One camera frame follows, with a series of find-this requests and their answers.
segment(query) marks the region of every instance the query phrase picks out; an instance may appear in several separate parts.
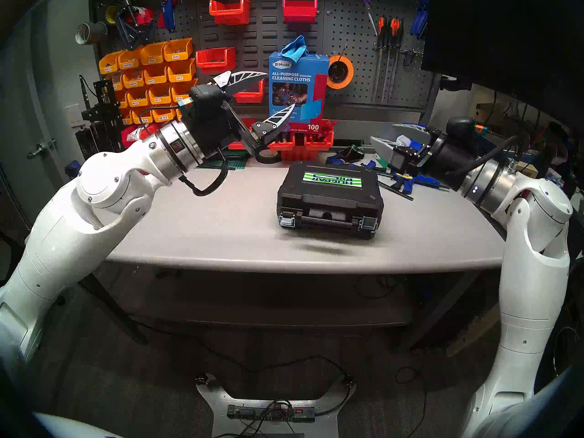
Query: tape roll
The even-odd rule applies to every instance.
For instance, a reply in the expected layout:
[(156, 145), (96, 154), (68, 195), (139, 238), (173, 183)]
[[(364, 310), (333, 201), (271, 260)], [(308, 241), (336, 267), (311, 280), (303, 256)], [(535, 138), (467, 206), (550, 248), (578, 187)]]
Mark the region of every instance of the tape roll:
[(329, 59), (326, 85), (332, 89), (343, 89), (353, 79), (353, 64), (347, 56), (334, 55)]

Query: black pegboard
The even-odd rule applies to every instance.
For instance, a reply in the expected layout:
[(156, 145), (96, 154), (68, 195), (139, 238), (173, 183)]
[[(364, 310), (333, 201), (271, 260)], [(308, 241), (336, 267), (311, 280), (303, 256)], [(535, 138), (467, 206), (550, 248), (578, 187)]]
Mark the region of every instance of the black pegboard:
[[(232, 3), (238, 0), (220, 0)], [(433, 74), (420, 69), (422, 57), (416, 56), (411, 64), (404, 66), (404, 54), (398, 56), (395, 81), (391, 97), (388, 95), (391, 70), (395, 62), (395, 50), (387, 51), (381, 58), (377, 97), (373, 100), (373, 80), (377, 66), (374, 49), (375, 34), (362, 0), (318, 0), (318, 15), (314, 24), (283, 22), (282, 0), (250, 0), (250, 17), (247, 25), (217, 25), (209, 15), (209, 0), (182, 0), (175, 9), (176, 32), (155, 29), (154, 42), (192, 37), (194, 50), (216, 47), (236, 48), (236, 69), (267, 72), (269, 56), (303, 34), (310, 52), (327, 55), (340, 54), (344, 50), (353, 63), (355, 74), (349, 85), (340, 90), (327, 89), (328, 103), (375, 104), (412, 110), (423, 110)], [(139, 6), (149, 6), (159, 12), (160, 0), (139, 0)], [(416, 15), (417, 0), (373, 0), (371, 15), (376, 22), (380, 15), (397, 16), (404, 20), (402, 49), (423, 51), (422, 40), (409, 35)], [(119, 39), (108, 41), (102, 47), (104, 53), (123, 49)], [(386, 97), (382, 100), (383, 79), (386, 65)], [(199, 70), (199, 82), (208, 82), (210, 76)], [(266, 93), (263, 104), (267, 104)]]

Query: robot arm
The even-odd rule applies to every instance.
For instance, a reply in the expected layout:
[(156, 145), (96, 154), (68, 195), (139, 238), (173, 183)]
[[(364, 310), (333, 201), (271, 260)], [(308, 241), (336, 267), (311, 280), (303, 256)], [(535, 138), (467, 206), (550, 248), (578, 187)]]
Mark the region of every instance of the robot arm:
[(572, 206), (553, 182), (516, 172), (515, 160), (479, 162), (473, 119), (451, 119), (446, 134), (417, 125), (394, 127), (397, 134), (416, 141), (429, 136), (430, 143), (416, 152), (374, 142), (381, 144), (390, 167), (436, 178), (507, 229), (499, 285), (501, 339), (492, 370), (470, 400), (461, 429), (464, 438), (485, 436), (487, 429), (494, 433), (504, 423), (493, 425), (498, 413), (534, 395), (537, 369), (566, 293)]
[[(42, 209), (26, 250), (0, 290), (0, 345), (17, 347), (28, 359), (42, 321), (57, 295), (94, 271), (125, 235), (148, 213), (154, 193), (232, 142), (251, 154), (264, 149), (288, 121), (290, 106), (249, 131), (227, 103), (230, 94), (267, 76), (261, 72), (225, 72), (212, 83), (194, 86), (179, 103), (182, 122), (170, 122), (156, 134), (121, 153), (90, 157), (76, 179), (63, 186)], [(227, 175), (227, 166), (213, 189)], [(103, 225), (94, 209), (117, 215)]]

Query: cleaning cloth box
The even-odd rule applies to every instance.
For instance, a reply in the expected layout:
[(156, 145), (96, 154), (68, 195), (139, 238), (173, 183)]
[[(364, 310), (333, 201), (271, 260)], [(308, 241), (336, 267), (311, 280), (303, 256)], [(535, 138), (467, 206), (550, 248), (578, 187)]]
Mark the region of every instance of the cleaning cloth box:
[(319, 132), (328, 68), (328, 56), (308, 53), (304, 36), (270, 55), (270, 114), (296, 104), (286, 131)]

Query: gray tabletop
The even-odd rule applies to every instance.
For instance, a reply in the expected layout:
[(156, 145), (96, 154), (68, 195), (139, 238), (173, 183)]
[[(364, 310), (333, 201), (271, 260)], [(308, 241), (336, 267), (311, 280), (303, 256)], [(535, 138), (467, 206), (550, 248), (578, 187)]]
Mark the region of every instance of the gray tabletop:
[[(180, 182), (156, 192), (152, 209), (107, 258), (189, 269), (290, 273), (416, 273), (493, 268), (504, 241), (458, 193), (414, 186), (414, 201), (382, 190), (380, 227), (363, 241), (325, 231), (284, 229), (277, 191), (287, 167), (231, 171), (197, 197)], [(205, 188), (215, 169), (187, 177)]]

